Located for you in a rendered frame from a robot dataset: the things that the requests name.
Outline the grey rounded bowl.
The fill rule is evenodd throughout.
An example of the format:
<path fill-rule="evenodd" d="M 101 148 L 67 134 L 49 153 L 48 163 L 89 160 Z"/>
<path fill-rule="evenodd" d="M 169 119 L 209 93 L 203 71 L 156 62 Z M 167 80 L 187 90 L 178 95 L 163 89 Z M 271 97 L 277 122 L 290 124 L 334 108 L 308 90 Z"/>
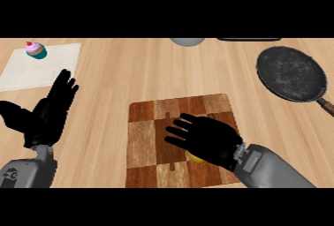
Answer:
<path fill-rule="evenodd" d="M 204 41 L 204 38 L 172 38 L 172 41 L 179 46 L 194 47 Z"/>

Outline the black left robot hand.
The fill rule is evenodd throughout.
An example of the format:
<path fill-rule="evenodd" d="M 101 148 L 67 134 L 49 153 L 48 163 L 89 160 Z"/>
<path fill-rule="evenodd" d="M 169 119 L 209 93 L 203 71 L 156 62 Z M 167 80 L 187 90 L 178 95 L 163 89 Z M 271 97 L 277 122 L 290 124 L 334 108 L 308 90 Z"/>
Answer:
<path fill-rule="evenodd" d="M 77 90 L 71 72 L 62 70 L 48 97 L 31 111 L 9 101 L 0 101 L 0 116 L 6 127 L 24 134 L 26 148 L 52 146 L 60 141 Z"/>

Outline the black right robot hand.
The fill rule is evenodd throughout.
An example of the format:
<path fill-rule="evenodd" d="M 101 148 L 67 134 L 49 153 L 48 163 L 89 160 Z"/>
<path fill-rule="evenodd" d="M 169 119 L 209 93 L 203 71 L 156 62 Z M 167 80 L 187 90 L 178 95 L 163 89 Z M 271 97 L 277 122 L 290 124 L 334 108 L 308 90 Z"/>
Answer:
<path fill-rule="evenodd" d="M 173 120 L 175 127 L 166 131 L 173 134 L 164 141 L 187 150 L 195 157 L 234 171 L 238 161 L 234 159 L 243 138 L 235 129 L 210 117 L 195 117 L 182 113 Z"/>

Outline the white placemat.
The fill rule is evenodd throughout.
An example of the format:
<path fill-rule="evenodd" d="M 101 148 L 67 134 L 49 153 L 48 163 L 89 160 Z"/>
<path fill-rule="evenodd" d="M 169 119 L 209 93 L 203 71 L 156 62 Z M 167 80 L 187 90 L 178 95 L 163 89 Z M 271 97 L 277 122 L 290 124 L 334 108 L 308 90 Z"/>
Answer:
<path fill-rule="evenodd" d="M 0 75 L 0 92 L 51 86 L 62 69 L 74 76 L 80 48 L 80 43 L 48 46 L 43 59 L 15 49 Z"/>

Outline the black frying pan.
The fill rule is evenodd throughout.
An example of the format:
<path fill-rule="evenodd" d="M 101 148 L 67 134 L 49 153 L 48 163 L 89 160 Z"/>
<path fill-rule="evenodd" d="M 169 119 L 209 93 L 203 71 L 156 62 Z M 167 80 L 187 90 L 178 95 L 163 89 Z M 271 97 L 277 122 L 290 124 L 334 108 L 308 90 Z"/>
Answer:
<path fill-rule="evenodd" d="M 274 46 L 258 57 L 256 70 L 266 89 L 290 102 L 317 102 L 334 116 L 334 104 L 324 99 L 327 74 L 317 60 L 299 49 Z"/>

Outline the dark flat appliance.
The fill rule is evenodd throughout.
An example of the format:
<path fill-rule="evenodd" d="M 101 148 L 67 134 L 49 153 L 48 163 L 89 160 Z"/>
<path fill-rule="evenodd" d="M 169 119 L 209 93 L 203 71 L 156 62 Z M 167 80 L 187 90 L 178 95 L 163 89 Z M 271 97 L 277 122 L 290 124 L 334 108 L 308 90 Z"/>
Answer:
<path fill-rule="evenodd" d="M 283 38 L 218 38 L 221 41 L 280 41 Z"/>

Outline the yellow lemon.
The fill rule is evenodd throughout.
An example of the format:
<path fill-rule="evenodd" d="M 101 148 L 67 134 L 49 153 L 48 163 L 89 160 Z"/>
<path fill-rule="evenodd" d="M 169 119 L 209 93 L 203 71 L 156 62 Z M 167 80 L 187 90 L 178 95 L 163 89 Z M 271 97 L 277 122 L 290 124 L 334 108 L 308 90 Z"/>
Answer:
<path fill-rule="evenodd" d="M 197 163 L 206 162 L 201 158 L 198 158 L 197 156 L 194 156 L 188 151 L 185 151 L 185 153 L 187 153 L 190 159 L 191 159 L 194 162 L 197 162 Z"/>

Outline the pink frosted cupcake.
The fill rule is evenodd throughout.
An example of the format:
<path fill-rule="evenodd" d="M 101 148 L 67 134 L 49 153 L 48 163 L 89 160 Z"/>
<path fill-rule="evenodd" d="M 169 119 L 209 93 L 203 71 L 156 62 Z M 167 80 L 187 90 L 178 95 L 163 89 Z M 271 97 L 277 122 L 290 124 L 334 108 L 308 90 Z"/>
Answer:
<path fill-rule="evenodd" d="M 48 50 L 40 42 L 27 42 L 27 54 L 36 59 L 43 59 L 48 56 Z"/>

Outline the checkered wooden cutting board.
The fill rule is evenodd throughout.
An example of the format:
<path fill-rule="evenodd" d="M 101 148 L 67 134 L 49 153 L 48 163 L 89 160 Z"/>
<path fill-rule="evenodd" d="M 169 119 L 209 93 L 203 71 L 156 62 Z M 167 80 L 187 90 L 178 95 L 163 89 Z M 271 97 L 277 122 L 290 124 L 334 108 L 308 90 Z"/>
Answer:
<path fill-rule="evenodd" d="M 197 188 L 228 185 L 240 180 L 209 162 L 198 163 L 164 141 L 166 127 L 184 114 L 212 117 L 237 124 L 225 94 L 133 102 L 129 105 L 129 146 L 126 187 Z"/>

